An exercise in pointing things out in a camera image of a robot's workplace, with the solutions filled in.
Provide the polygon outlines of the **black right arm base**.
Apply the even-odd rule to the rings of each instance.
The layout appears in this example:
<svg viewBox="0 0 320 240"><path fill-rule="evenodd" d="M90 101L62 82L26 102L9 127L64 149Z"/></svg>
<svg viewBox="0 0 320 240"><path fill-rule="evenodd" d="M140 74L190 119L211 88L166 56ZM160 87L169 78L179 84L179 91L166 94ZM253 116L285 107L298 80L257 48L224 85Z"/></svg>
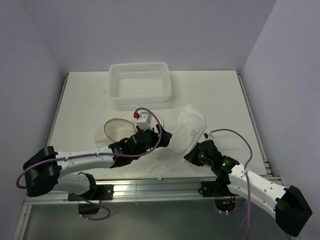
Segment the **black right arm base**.
<svg viewBox="0 0 320 240"><path fill-rule="evenodd" d="M214 200L218 211L226 213L236 209L236 195L231 193L227 185L220 180L202 181L197 192L204 198L218 198Z"/></svg>

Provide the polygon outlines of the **white bra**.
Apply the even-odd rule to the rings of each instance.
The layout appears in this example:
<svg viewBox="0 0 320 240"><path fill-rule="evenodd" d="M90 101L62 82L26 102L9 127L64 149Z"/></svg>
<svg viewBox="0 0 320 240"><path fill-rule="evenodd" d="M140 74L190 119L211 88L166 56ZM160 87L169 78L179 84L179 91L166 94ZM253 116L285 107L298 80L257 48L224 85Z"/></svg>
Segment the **white bra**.
<svg viewBox="0 0 320 240"><path fill-rule="evenodd" d="M184 156L193 149L206 127L204 116L190 104L180 110L169 145L155 153L151 171L158 171L158 180L185 162Z"/></svg>

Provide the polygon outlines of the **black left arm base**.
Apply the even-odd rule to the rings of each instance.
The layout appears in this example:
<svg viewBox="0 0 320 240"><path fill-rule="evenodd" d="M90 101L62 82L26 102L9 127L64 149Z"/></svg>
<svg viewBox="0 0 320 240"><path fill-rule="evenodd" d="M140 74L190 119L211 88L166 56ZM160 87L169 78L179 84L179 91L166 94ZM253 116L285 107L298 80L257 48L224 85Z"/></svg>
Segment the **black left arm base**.
<svg viewBox="0 0 320 240"><path fill-rule="evenodd" d="M74 193L69 193L67 197L68 202L78 202L78 213L82 218L99 221L107 219L111 215L111 211L108 207L102 204L103 201L110 201L113 199L114 185L112 184L100 184L96 186L96 190L85 193L80 197ZM106 216L100 218L94 218L93 215L97 215L99 210L105 210Z"/></svg>

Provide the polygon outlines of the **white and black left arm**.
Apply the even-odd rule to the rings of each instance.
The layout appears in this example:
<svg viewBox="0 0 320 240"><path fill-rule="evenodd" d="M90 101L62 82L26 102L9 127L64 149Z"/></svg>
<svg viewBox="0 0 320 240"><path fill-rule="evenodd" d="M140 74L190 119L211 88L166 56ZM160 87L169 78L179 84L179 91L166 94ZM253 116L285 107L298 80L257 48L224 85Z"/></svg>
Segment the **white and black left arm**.
<svg viewBox="0 0 320 240"><path fill-rule="evenodd" d="M28 197L61 191L91 200L98 186L86 170L124 167L154 149L167 147L171 138L172 134L157 124L155 128L139 128L132 136L94 152L58 152L46 146L23 164L24 189Z"/></svg>

